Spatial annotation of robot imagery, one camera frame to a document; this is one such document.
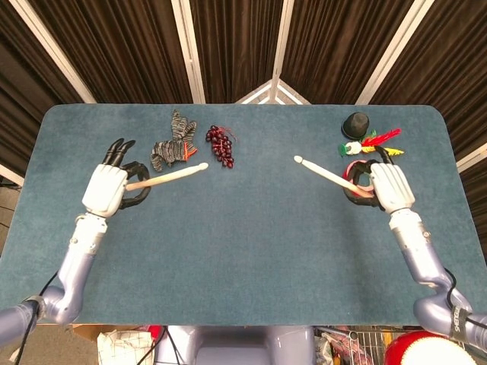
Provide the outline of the red tape roll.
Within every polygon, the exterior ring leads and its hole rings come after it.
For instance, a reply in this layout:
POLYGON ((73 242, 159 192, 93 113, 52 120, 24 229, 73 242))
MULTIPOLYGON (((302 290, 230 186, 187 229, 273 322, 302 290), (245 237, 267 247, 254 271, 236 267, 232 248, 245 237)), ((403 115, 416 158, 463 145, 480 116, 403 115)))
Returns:
POLYGON ((363 171, 365 163, 366 160, 353 160, 343 171, 342 178, 372 195, 374 187, 368 174, 363 171))

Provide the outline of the lavender robot torso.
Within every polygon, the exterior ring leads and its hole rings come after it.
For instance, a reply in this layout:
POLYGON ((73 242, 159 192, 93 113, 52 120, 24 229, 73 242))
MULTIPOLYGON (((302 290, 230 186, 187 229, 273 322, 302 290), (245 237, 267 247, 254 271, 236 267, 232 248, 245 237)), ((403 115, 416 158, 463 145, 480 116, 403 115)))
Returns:
POLYGON ((171 325, 154 365, 316 365, 311 326, 171 325))

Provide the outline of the red and white ball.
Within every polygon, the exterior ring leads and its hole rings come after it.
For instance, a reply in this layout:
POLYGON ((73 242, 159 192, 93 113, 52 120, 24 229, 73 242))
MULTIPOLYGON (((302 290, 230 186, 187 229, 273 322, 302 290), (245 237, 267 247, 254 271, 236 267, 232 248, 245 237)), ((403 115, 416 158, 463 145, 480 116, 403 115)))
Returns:
POLYGON ((390 343, 384 365, 476 365, 476 362, 457 343, 427 331, 415 331, 390 343))

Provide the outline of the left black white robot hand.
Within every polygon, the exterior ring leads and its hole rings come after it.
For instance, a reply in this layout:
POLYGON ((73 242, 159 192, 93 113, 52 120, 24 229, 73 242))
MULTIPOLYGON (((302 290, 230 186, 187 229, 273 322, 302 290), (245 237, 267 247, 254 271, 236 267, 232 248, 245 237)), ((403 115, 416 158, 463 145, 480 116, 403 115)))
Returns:
POLYGON ((150 178, 143 163, 133 161, 122 165, 123 158, 134 144, 135 140, 119 138, 109 146, 102 162, 92 173, 81 200, 87 213, 109 218, 118 210, 141 204, 148 197, 151 187, 144 187, 135 197, 124 197, 132 177, 136 176, 139 182, 150 178))

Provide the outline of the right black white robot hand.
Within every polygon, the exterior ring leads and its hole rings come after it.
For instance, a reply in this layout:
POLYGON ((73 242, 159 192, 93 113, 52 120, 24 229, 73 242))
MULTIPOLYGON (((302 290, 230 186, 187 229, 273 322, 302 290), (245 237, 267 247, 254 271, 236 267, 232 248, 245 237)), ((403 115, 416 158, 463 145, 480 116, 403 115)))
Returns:
POLYGON ((363 171, 368 174, 373 184, 372 198, 362 198, 343 188, 346 198, 358 206, 379 208, 388 214, 403 209, 410 209, 415 203, 415 196, 404 172, 396 165, 382 147, 378 147, 379 160, 366 160, 363 171))

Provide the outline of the white partition frame rail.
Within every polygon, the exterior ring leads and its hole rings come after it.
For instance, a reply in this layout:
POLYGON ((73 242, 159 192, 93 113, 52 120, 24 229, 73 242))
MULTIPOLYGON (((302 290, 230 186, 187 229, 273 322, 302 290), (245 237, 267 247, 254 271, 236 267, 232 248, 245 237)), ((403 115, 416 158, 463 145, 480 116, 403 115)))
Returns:
POLYGON ((281 105, 310 105, 307 99, 281 79, 277 83, 275 101, 281 105))
POLYGON ((16 174, 14 171, 8 169, 0 163, 0 176, 12 181, 14 184, 22 187, 24 185, 24 177, 16 174))
POLYGON ((487 142, 456 162, 458 173, 462 173, 487 158, 487 142))
POLYGON ((258 86, 258 88, 249 92, 244 97, 240 98, 238 101, 236 101, 236 103, 239 104, 259 103, 260 101, 268 97, 271 86, 272 86, 272 81, 269 80, 266 83, 258 86))

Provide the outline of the colourful feather shuttlecock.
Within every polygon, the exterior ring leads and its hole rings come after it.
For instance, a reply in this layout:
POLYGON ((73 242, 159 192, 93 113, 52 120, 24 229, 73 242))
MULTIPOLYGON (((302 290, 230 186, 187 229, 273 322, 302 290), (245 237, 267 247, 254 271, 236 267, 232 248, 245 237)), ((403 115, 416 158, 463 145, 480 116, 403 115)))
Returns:
POLYGON ((395 148, 385 148, 383 144, 399 136, 402 129, 392 129, 386 133, 378 134, 375 129, 366 134, 358 141, 349 141, 339 146, 339 154, 344 156, 351 156, 357 154, 369 154, 377 151, 377 147, 382 147, 389 155, 397 156, 404 154, 404 151, 395 148))

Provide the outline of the dark red grape bunch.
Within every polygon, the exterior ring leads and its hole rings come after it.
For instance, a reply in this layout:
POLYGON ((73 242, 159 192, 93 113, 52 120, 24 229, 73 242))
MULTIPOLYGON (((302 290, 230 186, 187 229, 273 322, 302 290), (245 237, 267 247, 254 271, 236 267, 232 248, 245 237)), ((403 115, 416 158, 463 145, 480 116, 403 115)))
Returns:
POLYGON ((211 145, 217 161, 228 169, 234 168, 233 142, 236 140, 233 132, 222 125, 211 125, 205 134, 205 141, 211 145))

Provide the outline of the white partition frame post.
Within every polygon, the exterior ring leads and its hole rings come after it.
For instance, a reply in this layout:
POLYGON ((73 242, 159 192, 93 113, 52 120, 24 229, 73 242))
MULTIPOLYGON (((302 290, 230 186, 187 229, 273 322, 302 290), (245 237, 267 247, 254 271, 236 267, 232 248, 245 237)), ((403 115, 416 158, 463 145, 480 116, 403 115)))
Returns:
POLYGON ((192 99, 196 104, 204 104, 205 91, 190 1, 171 0, 171 5, 192 99))
POLYGON ((403 53, 435 0, 414 0, 383 55, 355 101, 355 105, 368 105, 403 53))
POLYGON ((69 61, 54 36, 43 23, 40 16, 28 0, 8 0, 10 5, 26 24, 30 32, 35 36, 40 45, 61 71, 65 79, 70 83, 84 103, 97 103, 96 98, 86 85, 74 65, 69 61))
POLYGON ((277 102, 277 90, 279 85, 280 76, 282 73, 282 67, 284 63, 284 57, 286 52, 286 46, 288 42, 288 33, 291 25, 291 18, 294 8, 294 0, 283 0, 282 13, 279 23, 279 32, 276 43, 275 59, 271 80, 271 87, 269 89, 269 102, 277 102))

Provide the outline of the grey striped knit glove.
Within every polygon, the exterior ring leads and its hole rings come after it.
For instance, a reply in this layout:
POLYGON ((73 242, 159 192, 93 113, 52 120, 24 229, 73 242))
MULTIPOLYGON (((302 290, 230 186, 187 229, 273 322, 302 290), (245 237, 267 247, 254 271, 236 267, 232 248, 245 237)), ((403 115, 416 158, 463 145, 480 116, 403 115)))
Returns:
POLYGON ((164 164, 171 167, 175 162, 186 162, 198 149, 190 141, 170 140, 156 142, 151 150, 151 165, 158 173, 164 169, 164 164))
POLYGON ((193 143, 197 121, 188 119, 182 116, 178 110, 174 110, 170 125, 173 141, 193 143))

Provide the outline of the dark brown pleated curtain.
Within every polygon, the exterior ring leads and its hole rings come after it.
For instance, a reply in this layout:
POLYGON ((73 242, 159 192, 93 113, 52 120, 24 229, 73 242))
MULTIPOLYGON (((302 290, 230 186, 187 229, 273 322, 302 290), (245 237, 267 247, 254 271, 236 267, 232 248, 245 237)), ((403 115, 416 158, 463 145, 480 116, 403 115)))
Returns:
MULTIPOLYGON (((99 103, 188 103, 171 0, 28 0, 99 103)), ((414 0, 294 0, 281 78, 311 103, 353 103, 414 0)), ((205 100, 272 77, 284 0, 189 0, 205 100)), ((44 114, 81 97, 0 0, 0 164, 24 174, 44 114)), ((487 0, 433 0, 374 104, 428 104, 461 158, 487 142, 487 0)))

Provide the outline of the brown cardboard box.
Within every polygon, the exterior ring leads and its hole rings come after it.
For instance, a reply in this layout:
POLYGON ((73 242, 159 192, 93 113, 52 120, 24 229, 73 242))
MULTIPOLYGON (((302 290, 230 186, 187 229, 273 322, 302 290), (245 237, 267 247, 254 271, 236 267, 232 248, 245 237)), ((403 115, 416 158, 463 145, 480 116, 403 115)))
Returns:
POLYGON ((73 332, 88 341, 97 342, 97 338, 100 334, 109 333, 113 331, 123 331, 126 329, 131 329, 131 326, 126 325, 107 325, 107 324, 84 324, 84 325, 73 325, 73 332))

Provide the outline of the blue felt table cover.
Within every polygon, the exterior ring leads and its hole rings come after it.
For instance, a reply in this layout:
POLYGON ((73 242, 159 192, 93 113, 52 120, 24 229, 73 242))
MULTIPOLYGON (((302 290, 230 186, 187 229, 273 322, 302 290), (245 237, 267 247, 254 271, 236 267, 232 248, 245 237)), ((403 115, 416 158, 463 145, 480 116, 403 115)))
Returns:
POLYGON ((155 186, 107 222, 84 291, 82 323, 412 325, 413 281, 378 208, 352 204, 294 155, 340 174, 353 105, 69 104, 40 126, 0 256, 0 310, 38 294, 62 263, 88 181, 118 138, 149 163, 174 110, 197 121, 208 169, 155 186), (205 134, 229 128, 234 168, 205 134))

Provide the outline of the white checked cloth bag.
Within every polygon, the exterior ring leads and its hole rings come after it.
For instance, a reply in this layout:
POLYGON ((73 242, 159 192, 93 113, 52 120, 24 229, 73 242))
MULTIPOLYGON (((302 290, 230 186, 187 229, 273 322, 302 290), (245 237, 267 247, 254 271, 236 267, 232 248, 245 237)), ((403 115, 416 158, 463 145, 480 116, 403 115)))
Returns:
POLYGON ((98 365, 154 365, 150 332, 126 330, 97 337, 98 365))

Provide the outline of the cream wooden drumstick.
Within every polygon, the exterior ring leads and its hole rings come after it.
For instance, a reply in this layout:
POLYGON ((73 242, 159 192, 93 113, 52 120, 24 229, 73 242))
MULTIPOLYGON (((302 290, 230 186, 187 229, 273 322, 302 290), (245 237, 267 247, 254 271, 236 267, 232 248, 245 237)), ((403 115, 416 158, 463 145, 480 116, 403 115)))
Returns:
POLYGON ((363 189, 358 188, 356 185, 352 184, 351 182, 343 179, 342 177, 336 175, 335 173, 332 173, 323 167, 309 161, 305 160, 302 156, 299 155, 294 155, 294 161, 296 163, 299 163, 300 165, 308 168, 315 174, 328 179, 329 181, 335 183, 338 186, 341 186, 342 188, 345 188, 349 190, 350 192, 355 193, 356 195, 362 197, 362 198, 372 198, 373 195, 370 192, 367 192, 363 189))
POLYGON ((165 175, 157 176, 154 178, 150 178, 147 180, 143 180, 141 182, 134 182, 130 183, 126 186, 126 191, 134 191, 137 189, 148 188, 156 185, 160 185, 163 183, 168 183, 170 181, 174 181, 176 179, 182 179, 184 177, 191 176, 195 173, 202 172, 208 168, 208 163, 200 163, 198 165, 187 167, 178 171, 174 171, 172 173, 168 173, 165 175))

